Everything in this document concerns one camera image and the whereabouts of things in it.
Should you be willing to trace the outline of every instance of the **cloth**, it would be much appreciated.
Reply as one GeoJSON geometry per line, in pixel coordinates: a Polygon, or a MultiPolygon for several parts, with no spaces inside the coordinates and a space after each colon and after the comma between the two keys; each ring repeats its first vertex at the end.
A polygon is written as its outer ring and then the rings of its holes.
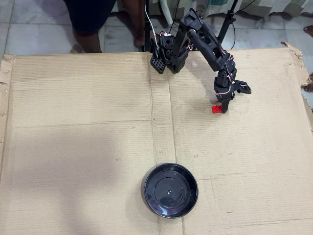
{"type": "MultiPolygon", "coordinates": [[[[167,0],[167,5],[172,17],[178,0],[167,0]]],[[[235,12],[248,6],[253,0],[238,0],[235,12]]],[[[227,13],[234,0],[180,0],[176,18],[180,19],[188,13],[192,7],[204,13],[204,17],[212,14],[227,13]]],[[[162,10],[159,7],[159,0],[149,0],[150,14],[159,15],[162,10]]],[[[121,4],[116,4],[113,11],[122,10],[121,4]]],[[[245,12],[251,15],[267,16],[273,12],[286,12],[292,16],[302,13],[313,14],[313,0],[256,0],[247,7],[245,12]]]]}
{"type": "Polygon", "coordinates": [[[64,0],[73,28],[80,33],[98,31],[109,17],[116,0],[64,0]]]}

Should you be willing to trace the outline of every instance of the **white chair leg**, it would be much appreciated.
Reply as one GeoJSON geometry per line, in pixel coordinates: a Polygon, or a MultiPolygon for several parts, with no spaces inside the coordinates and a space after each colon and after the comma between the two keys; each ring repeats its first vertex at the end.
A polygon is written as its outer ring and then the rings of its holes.
{"type": "Polygon", "coordinates": [[[167,0],[160,0],[160,3],[167,23],[168,25],[171,25],[173,23],[173,20],[171,17],[170,9],[168,9],[167,0]]]}

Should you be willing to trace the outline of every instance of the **wire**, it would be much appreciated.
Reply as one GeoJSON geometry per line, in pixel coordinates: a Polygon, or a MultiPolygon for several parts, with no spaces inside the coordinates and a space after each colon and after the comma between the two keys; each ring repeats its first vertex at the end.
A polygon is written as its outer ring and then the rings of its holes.
{"type": "MultiPolygon", "coordinates": [[[[235,14],[237,14],[237,13],[240,12],[240,11],[245,10],[248,6],[250,6],[250,5],[253,4],[254,2],[255,2],[255,0],[253,0],[252,2],[250,2],[250,3],[249,3],[246,7],[244,7],[243,9],[236,11],[235,14]]],[[[232,49],[234,48],[234,46],[235,46],[235,43],[236,43],[236,30],[235,30],[234,24],[233,24],[233,23],[231,23],[231,24],[232,24],[233,27],[234,27],[234,44],[233,44],[233,46],[231,47],[231,50],[232,50],[232,49]]]]}
{"type": "Polygon", "coordinates": [[[234,26],[234,24],[233,23],[231,23],[232,25],[233,25],[233,27],[234,27],[234,44],[233,44],[233,46],[231,47],[231,50],[234,48],[234,46],[235,46],[235,43],[236,43],[236,30],[235,30],[235,26],[234,26]]]}
{"type": "Polygon", "coordinates": [[[156,46],[157,46],[157,48],[159,48],[159,46],[158,46],[158,44],[157,44],[156,32],[155,32],[155,29],[153,28],[153,25],[152,25],[152,23],[151,23],[151,20],[150,20],[150,18],[149,18],[149,16],[148,16],[147,9],[146,9],[146,4],[145,4],[145,12],[146,12],[146,16],[147,16],[147,18],[148,18],[148,20],[149,20],[149,22],[150,22],[151,28],[152,28],[153,36],[154,36],[155,41],[156,41],[156,46]]]}
{"type": "Polygon", "coordinates": [[[250,2],[250,3],[248,4],[248,6],[250,6],[250,5],[253,4],[254,2],[255,2],[255,0],[253,0],[252,2],[250,2]]]}
{"type": "Polygon", "coordinates": [[[177,14],[179,2],[180,2],[180,0],[177,0],[176,10],[175,10],[175,16],[174,16],[174,18],[173,18],[173,23],[172,23],[172,25],[171,25],[170,31],[169,31],[168,33],[171,33],[172,27],[173,27],[173,25],[174,25],[174,21],[175,21],[175,19],[176,19],[176,14],[177,14]]]}
{"type": "MultiPolygon", "coordinates": [[[[195,15],[197,16],[200,24],[203,25],[202,20],[200,19],[200,16],[197,14],[197,12],[193,8],[190,8],[189,10],[191,10],[191,11],[193,11],[195,13],[195,15]]],[[[226,55],[226,52],[223,50],[220,41],[216,38],[214,33],[213,33],[214,36],[212,36],[210,32],[207,32],[207,33],[208,33],[209,37],[212,39],[212,41],[215,43],[215,45],[219,48],[219,50],[220,50],[220,52],[222,54],[222,57],[224,57],[223,54],[226,55]]]]}
{"type": "Polygon", "coordinates": [[[230,76],[229,75],[227,75],[227,77],[229,78],[229,89],[228,89],[228,91],[224,92],[224,93],[216,93],[216,92],[214,92],[214,94],[219,95],[219,94],[227,94],[228,92],[230,92],[230,90],[231,90],[231,80],[230,80],[230,76]]]}

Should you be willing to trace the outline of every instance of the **patterned fabric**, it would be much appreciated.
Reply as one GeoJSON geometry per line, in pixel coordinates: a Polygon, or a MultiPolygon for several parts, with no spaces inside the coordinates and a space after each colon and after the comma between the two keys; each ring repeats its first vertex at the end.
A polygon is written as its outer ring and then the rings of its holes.
{"type": "MultiPolygon", "coordinates": [[[[252,1],[238,0],[235,12],[243,9],[252,1]]],[[[115,5],[115,11],[118,11],[118,6],[121,6],[118,2],[115,5]]],[[[177,18],[181,18],[187,14],[191,7],[202,11],[204,17],[212,14],[226,13],[231,8],[233,2],[234,0],[180,0],[177,18]]],[[[167,0],[167,5],[171,13],[174,12],[176,4],[177,0],[167,0]]],[[[272,12],[287,12],[292,16],[298,16],[301,13],[313,14],[313,0],[256,0],[244,11],[251,15],[262,17],[272,12]]],[[[150,0],[150,13],[151,15],[160,14],[158,0],[150,0]]]]}

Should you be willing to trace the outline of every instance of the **tiled floor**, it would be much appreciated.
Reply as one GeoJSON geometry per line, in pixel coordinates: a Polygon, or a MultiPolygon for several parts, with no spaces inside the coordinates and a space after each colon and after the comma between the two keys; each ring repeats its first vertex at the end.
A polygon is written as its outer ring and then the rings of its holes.
{"type": "MultiPolygon", "coordinates": [[[[236,14],[234,48],[281,47],[287,41],[303,52],[309,73],[313,73],[313,38],[303,27],[313,24],[313,17],[275,13],[261,18],[245,13],[236,14]]],[[[206,19],[218,33],[224,15],[206,19]]],[[[156,32],[169,31],[162,17],[152,19],[156,32]]],[[[132,25],[127,13],[114,14],[99,33],[105,51],[138,51],[133,45],[132,25]]],[[[223,41],[224,48],[234,42],[232,26],[223,41]]],[[[69,53],[75,44],[64,1],[0,0],[0,56],[10,54],[69,53]]]]}

